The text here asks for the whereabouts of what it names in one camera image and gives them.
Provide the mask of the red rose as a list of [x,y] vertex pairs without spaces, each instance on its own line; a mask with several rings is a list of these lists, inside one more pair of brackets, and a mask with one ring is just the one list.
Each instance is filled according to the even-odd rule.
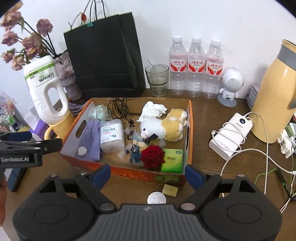
[[159,171],[162,167],[165,152],[159,147],[150,145],[142,150],[140,160],[144,163],[144,168],[151,171]]

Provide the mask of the white tissue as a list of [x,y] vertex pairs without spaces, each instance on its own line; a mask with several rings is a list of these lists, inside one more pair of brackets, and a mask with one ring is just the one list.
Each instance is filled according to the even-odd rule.
[[148,101],[142,108],[137,122],[141,123],[145,118],[160,118],[163,114],[166,114],[166,111],[167,108],[163,104],[155,104],[152,101]]

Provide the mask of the black glasses case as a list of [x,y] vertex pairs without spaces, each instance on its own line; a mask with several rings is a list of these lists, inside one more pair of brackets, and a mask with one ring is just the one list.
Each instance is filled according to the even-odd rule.
[[27,168],[12,169],[7,180],[8,188],[10,189],[11,192],[16,192],[18,190],[26,171],[27,171]]

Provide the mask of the small tan block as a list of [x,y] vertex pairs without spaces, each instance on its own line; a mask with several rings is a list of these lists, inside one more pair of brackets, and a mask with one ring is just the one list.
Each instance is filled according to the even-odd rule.
[[162,193],[166,196],[176,197],[178,192],[178,187],[165,184]]

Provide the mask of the grey fuzzy pouch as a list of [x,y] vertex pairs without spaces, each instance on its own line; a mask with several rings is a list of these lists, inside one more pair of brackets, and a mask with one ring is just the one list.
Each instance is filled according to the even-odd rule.
[[76,101],[82,98],[82,92],[76,83],[76,76],[71,63],[69,52],[66,50],[54,59],[55,67],[62,86],[65,88],[68,98]]

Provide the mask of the green tissue pack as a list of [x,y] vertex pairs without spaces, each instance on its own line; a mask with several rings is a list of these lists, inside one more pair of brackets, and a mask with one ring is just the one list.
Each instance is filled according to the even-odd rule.
[[183,150],[164,148],[163,151],[165,152],[165,162],[162,163],[161,172],[181,174],[183,171]]

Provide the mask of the water bottle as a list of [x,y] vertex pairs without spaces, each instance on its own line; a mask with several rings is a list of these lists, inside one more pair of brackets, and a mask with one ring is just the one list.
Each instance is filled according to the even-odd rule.
[[181,36],[173,36],[172,42],[169,49],[170,89],[172,94],[180,96],[186,92],[187,50]]
[[207,99],[215,99],[219,92],[223,64],[221,42],[212,40],[206,54],[206,77],[203,84],[203,96]]
[[190,97],[200,97],[202,95],[206,55],[201,42],[201,38],[192,37],[188,52],[187,95]]

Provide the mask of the black paper bag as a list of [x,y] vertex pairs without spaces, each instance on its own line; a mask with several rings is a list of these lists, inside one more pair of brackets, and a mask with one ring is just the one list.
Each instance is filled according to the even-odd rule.
[[140,97],[146,84],[132,13],[79,17],[81,25],[64,38],[83,98]]

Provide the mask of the white cotton swab box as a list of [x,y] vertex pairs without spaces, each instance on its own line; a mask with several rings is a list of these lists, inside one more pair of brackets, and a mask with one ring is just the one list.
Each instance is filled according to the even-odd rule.
[[101,123],[100,148],[104,153],[121,151],[125,148],[122,121],[115,119]]

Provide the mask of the purple cloth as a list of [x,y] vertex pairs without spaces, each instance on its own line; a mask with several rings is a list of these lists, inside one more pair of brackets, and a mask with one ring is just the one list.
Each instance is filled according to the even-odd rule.
[[76,158],[79,160],[98,162],[100,160],[100,128],[99,120],[88,121],[78,145]]

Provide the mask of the yellow mug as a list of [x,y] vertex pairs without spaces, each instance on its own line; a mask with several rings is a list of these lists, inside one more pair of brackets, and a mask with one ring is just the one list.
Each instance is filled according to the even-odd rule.
[[67,115],[55,125],[49,125],[48,129],[45,131],[44,140],[50,140],[51,132],[54,132],[57,138],[64,139],[69,132],[72,124],[74,123],[74,115],[68,111]]

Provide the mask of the middle water bottle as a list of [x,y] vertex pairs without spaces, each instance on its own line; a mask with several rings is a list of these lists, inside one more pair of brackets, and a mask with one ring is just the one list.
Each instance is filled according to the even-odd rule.
[[190,97],[200,97],[202,95],[206,55],[201,42],[201,38],[192,37],[188,52],[187,95]]

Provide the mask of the glass cup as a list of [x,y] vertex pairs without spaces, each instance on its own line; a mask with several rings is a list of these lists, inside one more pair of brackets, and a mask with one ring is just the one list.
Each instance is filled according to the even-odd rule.
[[148,59],[150,66],[145,68],[147,81],[153,96],[162,97],[167,93],[169,67],[165,64],[154,64]]

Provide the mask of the small white round disc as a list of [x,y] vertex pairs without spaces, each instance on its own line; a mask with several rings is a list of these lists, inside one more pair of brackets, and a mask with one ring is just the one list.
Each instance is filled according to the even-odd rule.
[[147,197],[147,204],[166,204],[167,199],[165,194],[159,191],[152,192]]

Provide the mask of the right water bottle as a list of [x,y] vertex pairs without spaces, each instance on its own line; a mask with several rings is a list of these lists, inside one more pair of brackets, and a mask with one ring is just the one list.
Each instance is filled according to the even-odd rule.
[[203,96],[207,99],[215,99],[219,92],[223,64],[221,42],[212,40],[206,54],[206,77],[203,84]]

